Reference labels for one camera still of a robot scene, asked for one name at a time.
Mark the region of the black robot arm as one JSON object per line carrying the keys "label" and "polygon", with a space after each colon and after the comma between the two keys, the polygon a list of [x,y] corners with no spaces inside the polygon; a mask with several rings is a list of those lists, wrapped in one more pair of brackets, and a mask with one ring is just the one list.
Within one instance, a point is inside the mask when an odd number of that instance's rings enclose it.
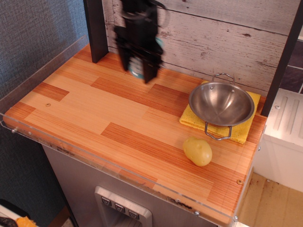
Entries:
{"label": "black robot arm", "polygon": [[115,26],[116,44],[124,70],[131,69],[131,59],[138,58],[144,82],[157,77],[162,64],[163,49],[156,41],[158,34],[157,7],[167,8],[156,0],[123,0],[121,16],[125,26]]}

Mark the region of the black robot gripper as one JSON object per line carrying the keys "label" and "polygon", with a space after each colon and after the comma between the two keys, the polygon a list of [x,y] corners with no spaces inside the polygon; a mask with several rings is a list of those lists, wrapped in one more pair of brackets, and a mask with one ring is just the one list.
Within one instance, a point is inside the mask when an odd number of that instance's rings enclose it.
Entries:
{"label": "black robot gripper", "polygon": [[[128,71],[129,61],[132,56],[133,46],[150,47],[158,34],[158,13],[156,11],[146,12],[122,12],[125,26],[116,26],[116,44],[122,66]],[[157,77],[159,65],[143,60],[144,82],[148,83]]]}

